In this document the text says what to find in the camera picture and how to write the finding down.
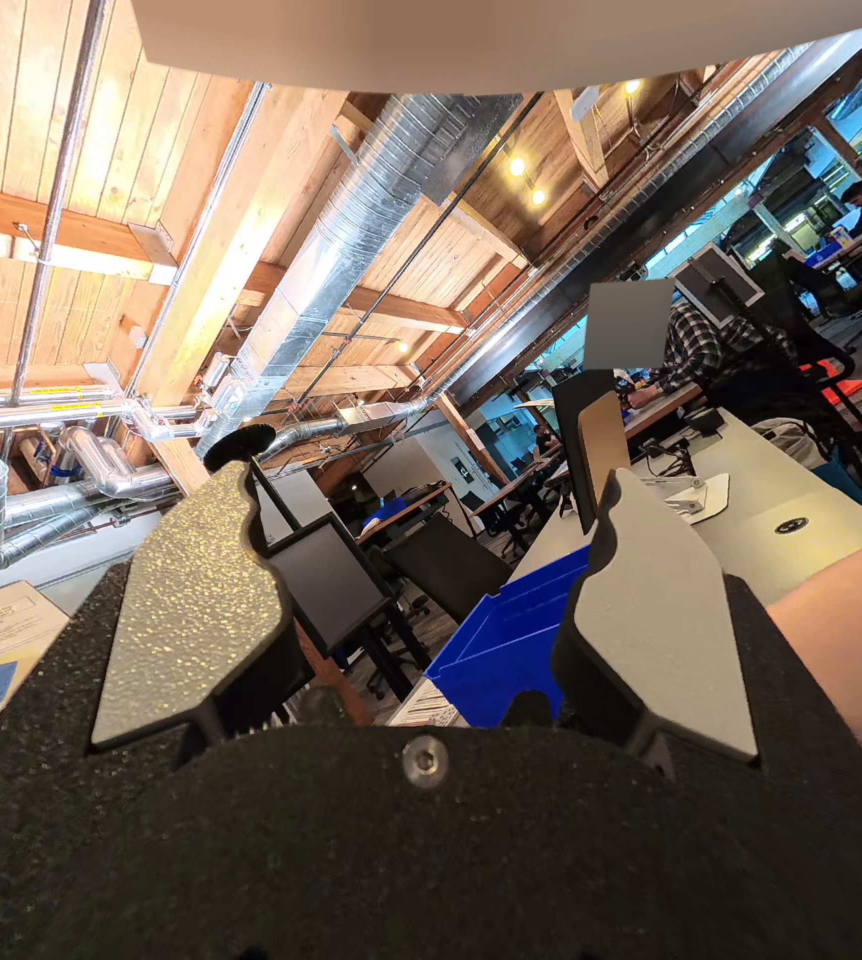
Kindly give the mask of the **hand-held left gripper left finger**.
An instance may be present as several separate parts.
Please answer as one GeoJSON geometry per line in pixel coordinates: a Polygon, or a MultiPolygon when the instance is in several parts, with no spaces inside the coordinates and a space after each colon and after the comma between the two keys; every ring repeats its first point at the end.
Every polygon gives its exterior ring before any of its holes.
{"type": "Polygon", "coordinates": [[[250,468],[230,462],[136,550],[92,727],[96,749],[189,726],[206,745],[260,730],[310,683],[292,596],[250,468]]]}

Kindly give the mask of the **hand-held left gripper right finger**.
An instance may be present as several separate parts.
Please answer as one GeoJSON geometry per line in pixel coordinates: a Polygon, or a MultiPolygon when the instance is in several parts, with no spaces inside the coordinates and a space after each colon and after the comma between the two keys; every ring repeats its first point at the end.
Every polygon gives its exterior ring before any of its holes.
{"type": "Polygon", "coordinates": [[[642,757],[671,736],[758,756],[725,577],[696,532],[627,468],[605,482],[551,652],[580,733],[642,757]]]}

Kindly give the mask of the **blue plastic bin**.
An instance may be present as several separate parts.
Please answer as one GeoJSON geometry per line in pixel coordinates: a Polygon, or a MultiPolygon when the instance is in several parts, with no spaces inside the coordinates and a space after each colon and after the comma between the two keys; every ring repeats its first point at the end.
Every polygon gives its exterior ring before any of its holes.
{"type": "Polygon", "coordinates": [[[588,552],[584,544],[485,595],[427,669],[425,675],[470,726],[498,726],[525,691],[546,695],[557,717],[563,694],[550,655],[588,552]]]}

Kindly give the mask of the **black framed display easel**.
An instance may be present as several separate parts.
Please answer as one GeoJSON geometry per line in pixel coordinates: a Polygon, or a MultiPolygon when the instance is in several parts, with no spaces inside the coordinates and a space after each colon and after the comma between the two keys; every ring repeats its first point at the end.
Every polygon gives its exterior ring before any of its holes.
{"type": "Polygon", "coordinates": [[[269,547],[270,562],[292,595],[295,615],[324,657],[357,640],[399,702],[413,691],[399,658],[374,624],[383,620],[414,666],[431,660],[398,606],[397,597],[341,521],[329,512],[269,547]]]}

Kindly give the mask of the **wood and white document stand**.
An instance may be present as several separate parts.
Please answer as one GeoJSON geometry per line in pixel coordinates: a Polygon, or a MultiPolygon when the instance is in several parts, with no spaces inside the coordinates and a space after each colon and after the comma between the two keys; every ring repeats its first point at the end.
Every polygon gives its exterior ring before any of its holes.
{"type": "MultiPolygon", "coordinates": [[[[593,526],[605,483],[617,470],[629,470],[629,451],[617,394],[609,391],[577,417],[578,465],[569,468],[574,504],[583,533],[593,526]]],[[[728,506],[729,476],[708,481],[696,476],[648,476],[642,484],[689,524],[711,519],[728,506]]]]}

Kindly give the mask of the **laminated instruction sheet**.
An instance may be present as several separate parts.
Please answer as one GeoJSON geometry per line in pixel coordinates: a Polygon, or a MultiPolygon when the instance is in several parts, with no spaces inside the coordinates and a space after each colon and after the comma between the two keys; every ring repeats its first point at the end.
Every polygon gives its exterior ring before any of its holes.
{"type": "Polygon", "coordinates": [[[458,727],[469,725],[437,686],[426,676],[420,677],[411,693],[389,716],[389,727],[458,727]]]}

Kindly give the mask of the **wooden office desk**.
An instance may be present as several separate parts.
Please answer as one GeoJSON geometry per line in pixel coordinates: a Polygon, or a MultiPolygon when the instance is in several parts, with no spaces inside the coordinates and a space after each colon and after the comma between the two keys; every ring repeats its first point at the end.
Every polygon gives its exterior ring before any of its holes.
{"type": "Polygon", "coordinates": [[[401,496],[384,498],[380,508],[365,522],[358,546],[388,546],[409,534],[448,505],[452,485],[444,481],[414,487],[401,496]]]}

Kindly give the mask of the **orange plastic object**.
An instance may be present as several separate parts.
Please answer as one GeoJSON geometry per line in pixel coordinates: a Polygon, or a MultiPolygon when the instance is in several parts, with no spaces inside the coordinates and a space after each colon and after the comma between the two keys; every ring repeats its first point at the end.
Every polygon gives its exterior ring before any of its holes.
{"type": "Polygon", "coordinates": [[[862,391],[862,378],[853,374],[851,366],[842,366],[840,362],[823,358],[815,364],[801,364],[802,375],[809,381],[821,386],[826,399],[839,403],[840,397],[849,398],[862,391]]]}

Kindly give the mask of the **white ceiling pipe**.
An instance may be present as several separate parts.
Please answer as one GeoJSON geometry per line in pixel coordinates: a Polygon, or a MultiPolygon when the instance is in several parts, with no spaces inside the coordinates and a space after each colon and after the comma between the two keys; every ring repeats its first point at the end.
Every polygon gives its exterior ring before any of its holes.
{"type": "Polygon", "coordinates": [[[141,355],[137,365],[128,380],[125,389],[125,396],[129,399],[136,398],[139,392],[139,382],[142,374],[148,365],[149,359],[153,354],[153,349],[157,341],[161,338],[163,330],[166,328],[170,313],[173,309],[174,301],[184,280],[187,279],[192,266],[197,248],[199,247],[209,223],[212,220],[214,212],[220,203],[221,195],[227,186],[238,156],[245,144],[245,140],[251,130],[257,113],[264,102],[268,93],[272,90],[272,84],[268,82],[257,81],[252,85],[248,93],[242,113],[233,129],[232,135],[228,138],[220,163],[214,174],[211,186],[206,194],[204,205],[194,222],[194,229],[190,234],[187,246],[184,251],[184,257],[180,261],[174,279],[168,287],[160,309],[156,313],[153,325],[149,332],[148,340],[142,348],[141,355]]]}

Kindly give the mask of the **metal conduit pipe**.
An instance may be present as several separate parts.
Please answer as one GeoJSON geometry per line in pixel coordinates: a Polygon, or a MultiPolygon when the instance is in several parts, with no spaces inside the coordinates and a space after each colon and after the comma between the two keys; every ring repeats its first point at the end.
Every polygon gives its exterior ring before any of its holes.
{"type": "Polygon", "coordinates": [[[27,383],[30,361],[44,317],[46,299],[55,268],[53,255],[57,246],[64,210],[70,197],[72,168],[81,142],[87,98],[97,71],[101,39],[111,6],[110,1],[90,1],[87,8],[62,137],[54,166],[52,190],[42,237],[37,250],[27,316],[22,329],[14,377],[7,397],[8,405],[11,407],[20,404],[27,383]]]}

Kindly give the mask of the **large silver air duct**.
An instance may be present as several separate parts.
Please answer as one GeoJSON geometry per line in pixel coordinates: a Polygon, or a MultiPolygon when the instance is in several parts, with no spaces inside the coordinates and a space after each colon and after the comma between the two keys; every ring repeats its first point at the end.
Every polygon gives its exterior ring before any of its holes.
{"type": "Polygon", "coordinates": [[[267,408],[419,199],[446,199],[522,100],[389,96],[239,348],[195,448],[199,459],[267,408]]]}

